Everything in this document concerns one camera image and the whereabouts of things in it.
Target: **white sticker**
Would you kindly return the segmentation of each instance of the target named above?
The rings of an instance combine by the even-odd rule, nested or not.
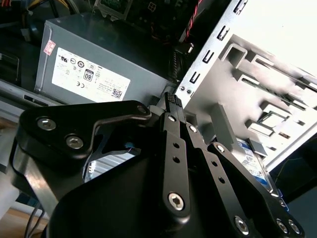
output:
[[[100,103],[122,101],[129,83],[128,78],[57,49],[52,84]]]

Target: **circuit board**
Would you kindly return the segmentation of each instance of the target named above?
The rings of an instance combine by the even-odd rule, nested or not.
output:
[[[104,17],[122,19],[163,44],[177,42],[195,8],[195,0],[97,0]]]
[[[194,7],[189,0],[133,0],[126,20],[166,43],[182,34]]]
[[[107,6],[121,14],[125,13],[129,0],[101,0],[100,4]]]

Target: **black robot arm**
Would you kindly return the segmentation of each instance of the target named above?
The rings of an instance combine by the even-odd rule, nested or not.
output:
[[[21,115],[12,183],[50,216],[46,237],[305,237],[223,145],[204,143],[176,96],[163,100],[166,109],[125,101]],[[87,163],[131,148],[140,153],[84,183]]]

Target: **red wire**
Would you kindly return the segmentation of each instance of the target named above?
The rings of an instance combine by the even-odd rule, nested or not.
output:
[[[192,27],[193,27],[194,19],[195,19],[196,15],[197,15],[197,10],[198,10],[199,4],[200,4],[201,2],[202,2],[202,0],[199,0],[199,1],[198,1],[198,3],[197,3],[196,6],[195,6],[194,13],[193,13],[192,17],[191,17],[190,20],[189,20],[189,24],[188,24],[187,29],[186,29],[186,38],[189,37],[189,32],[190,32],[190,30],[191,30]]]

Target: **gray cable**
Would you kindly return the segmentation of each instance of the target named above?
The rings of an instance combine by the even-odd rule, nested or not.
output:
[[[28,224],[26,225],[26,228],[25,228],[24,238],[29,238],[29,230],[30,230],[30,227],[31,227],[31,225],[32,225],[33,218],[34,218],[36,212],[38,211],[40,205],[41,205],[41,204],[38,202],[38,203],[36,204],[36,206],[34,207],[34,210],[33,210],[32,214],[30,215]]]
[[[38,220],[37,220],[35,226],[34,226],[33,229],[30,231],[30,233],[29,233],[29,238],[32,237],[34,231],[35,231],[35,230],[37,229],[37,227],[39,226],[41,219],[44,217],[44,214],[45,214],[45,211],[44,211],[44,209],[42,208],[42,213],[41,213],[41,215],[39,216],[39,218],[38,218]]]

